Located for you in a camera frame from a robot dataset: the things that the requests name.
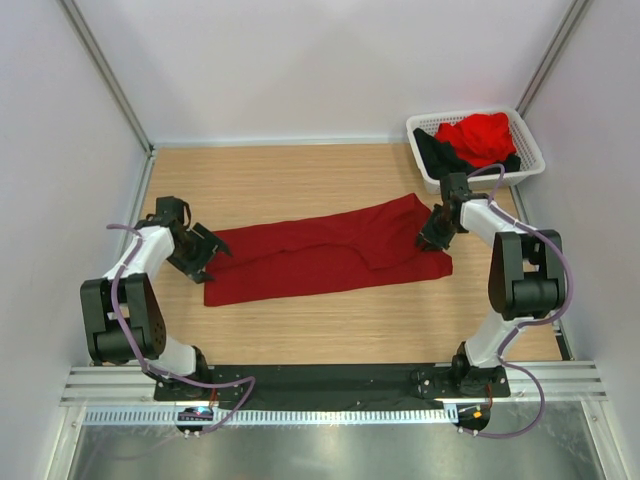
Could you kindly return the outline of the dark red t-shirt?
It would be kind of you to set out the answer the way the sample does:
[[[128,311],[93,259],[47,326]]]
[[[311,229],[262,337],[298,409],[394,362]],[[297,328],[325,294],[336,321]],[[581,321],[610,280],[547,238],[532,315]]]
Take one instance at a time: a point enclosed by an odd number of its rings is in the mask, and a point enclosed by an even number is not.
[[[203,303],[219,307],[274,298],[438,280],[449,255],[415,243],[431,214],[414,194],[364,209],[220,232],[230,255],[206,267]]]

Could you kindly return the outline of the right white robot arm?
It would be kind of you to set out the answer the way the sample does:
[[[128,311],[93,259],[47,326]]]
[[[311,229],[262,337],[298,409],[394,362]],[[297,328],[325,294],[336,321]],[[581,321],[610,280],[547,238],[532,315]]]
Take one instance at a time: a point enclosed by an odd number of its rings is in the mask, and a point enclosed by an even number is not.
[[[544,324],[569,299],[567,262],[554,230],[538,230],[514,219],[487,194],[475,193],[463,173],[440,181],[441,203],[420,230],[423,251],[449,248],[455,235],[473,233],[492,249],[489,313],[462,342],[448,367],[416,370],[425,399],[480,397],[505,389],[505,355],[528,327]]]

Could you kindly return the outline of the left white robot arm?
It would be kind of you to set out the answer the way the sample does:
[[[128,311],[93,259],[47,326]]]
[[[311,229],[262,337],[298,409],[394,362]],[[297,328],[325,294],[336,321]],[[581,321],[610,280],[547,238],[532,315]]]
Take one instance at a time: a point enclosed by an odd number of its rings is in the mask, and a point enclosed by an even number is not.
[[[132,242],[116,264],[80,287],[88,352],[94,364],[136,361],[163,392],[191,400],[204,398],[212,377],[204,354],[167,332],[153,280],[169,263],[196,284],[211,281],[206,266],[229,246],[200,223],[191,222],[190,205],[174,196],[159,197],[155,211],[135,226],[110,224]]]

